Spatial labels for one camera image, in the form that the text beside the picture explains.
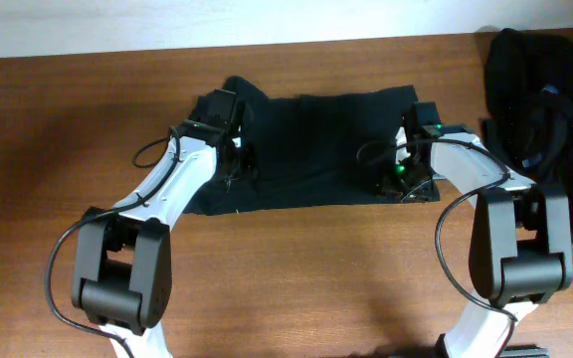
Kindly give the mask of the black t-shirt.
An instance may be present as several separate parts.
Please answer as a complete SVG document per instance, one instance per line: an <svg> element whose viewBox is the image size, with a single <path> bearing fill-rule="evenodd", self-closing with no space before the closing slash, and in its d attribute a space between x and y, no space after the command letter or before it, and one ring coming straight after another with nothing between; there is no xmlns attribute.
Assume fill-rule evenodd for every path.
<svg viewBox="0 0 573 358"><path fill-rule="evenodd" d="M331 96L269 97L242 77L224 90L250 110L241 143L249 170L203 185L186 213L217 216L329 205L437 202L426 179L404 186L394 159L375 160L394 143L417 102L412 86Z"/></svg>

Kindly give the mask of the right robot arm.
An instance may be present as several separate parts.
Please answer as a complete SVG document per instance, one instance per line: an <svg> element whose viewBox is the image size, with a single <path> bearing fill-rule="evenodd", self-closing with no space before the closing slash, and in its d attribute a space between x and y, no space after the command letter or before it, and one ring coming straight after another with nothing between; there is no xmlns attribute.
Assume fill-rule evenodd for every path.
<svg viewBox="0 0 573 358"><path fill-rule="evenodd" d="M411 348L406 356L548 356L547 349L535 344L509 342L526 315L572 282L564 191L517 173L466 126L442 124L432 102L416 102L403 114L400 131L380 157L392 171L381 190L401 203L426 200L438 178L461 193L437 221L435 249L448 281L468 304L433 346ZM455 279L442 245L447 217L464 202L475 209L468 256L473 290Z"/></svg>

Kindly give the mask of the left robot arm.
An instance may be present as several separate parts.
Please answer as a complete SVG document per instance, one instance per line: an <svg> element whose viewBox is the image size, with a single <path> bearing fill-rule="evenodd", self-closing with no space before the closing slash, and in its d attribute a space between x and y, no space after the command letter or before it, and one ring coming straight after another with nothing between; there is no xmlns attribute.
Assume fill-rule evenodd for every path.
<svg viewBox="0 0 573 358"><path fill-rule="evenodd" d="M232 91L202 96L203 108L165 138L145 179L79 230L72 304L112 341L119 357L167 357L161 318L172 287L171 232L208 182L241 170L240 129L250 109Z"/></svg>

